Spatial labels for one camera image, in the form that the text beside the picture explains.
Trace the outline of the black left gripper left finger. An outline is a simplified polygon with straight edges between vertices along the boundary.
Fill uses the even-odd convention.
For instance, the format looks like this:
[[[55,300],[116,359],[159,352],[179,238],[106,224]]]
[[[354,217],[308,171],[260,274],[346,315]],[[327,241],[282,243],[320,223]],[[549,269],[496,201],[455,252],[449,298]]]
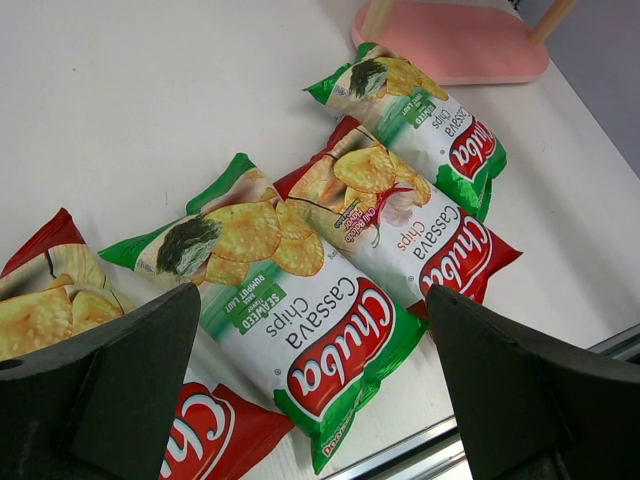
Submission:
[[[1,364],[4,479],[155,479],[200,315],[183,284]]]

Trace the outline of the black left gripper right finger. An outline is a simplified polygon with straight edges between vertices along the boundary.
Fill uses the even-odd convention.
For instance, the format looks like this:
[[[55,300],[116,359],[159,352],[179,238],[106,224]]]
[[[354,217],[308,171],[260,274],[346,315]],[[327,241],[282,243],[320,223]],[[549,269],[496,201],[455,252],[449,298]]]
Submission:
[[[436,285],[426,296],[476,479],[636,479],[639,367]]]

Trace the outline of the green Chuba chips bag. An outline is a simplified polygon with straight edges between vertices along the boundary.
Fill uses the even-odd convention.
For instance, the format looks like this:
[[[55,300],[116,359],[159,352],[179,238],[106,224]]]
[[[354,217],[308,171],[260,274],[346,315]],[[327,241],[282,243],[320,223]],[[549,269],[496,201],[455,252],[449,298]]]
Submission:
[[[506,151],[483,122],[406,58],[365,42],[353,62],[305,90],[356,119],[458,205],[486,219]]]
[[[182,217],[101,257],[164,289],[196,285],[202,329],[310,439],[315,471],[427,328],[303,220],[244,153]]]

